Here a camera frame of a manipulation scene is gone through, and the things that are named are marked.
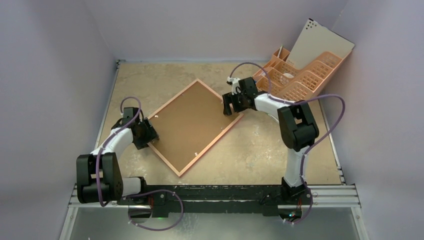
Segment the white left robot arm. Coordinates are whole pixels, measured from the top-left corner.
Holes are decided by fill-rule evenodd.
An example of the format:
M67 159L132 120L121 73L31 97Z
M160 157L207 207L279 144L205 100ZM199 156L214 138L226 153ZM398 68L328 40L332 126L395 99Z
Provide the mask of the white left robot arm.
M147 148L159 138L148 118L137 107L125 107L123 116L107 139L95 150L76 159L76 191L82 204L118 201L129 196L138 205L146 203L149 191L143 177L122 177L118 160L125 149L134 145Z

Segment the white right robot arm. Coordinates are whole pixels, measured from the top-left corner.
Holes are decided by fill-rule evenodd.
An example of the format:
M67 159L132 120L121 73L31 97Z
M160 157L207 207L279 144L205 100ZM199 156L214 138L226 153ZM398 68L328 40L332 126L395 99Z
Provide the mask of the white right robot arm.
M222 96L224 115L230 116L251 109L278 120L282 141L288 149L280 196L284 202L294 203L306 190L305 152L320 134L309 104L272 97L258 90L252 77L228 77L226 83L231 86L231 92Z

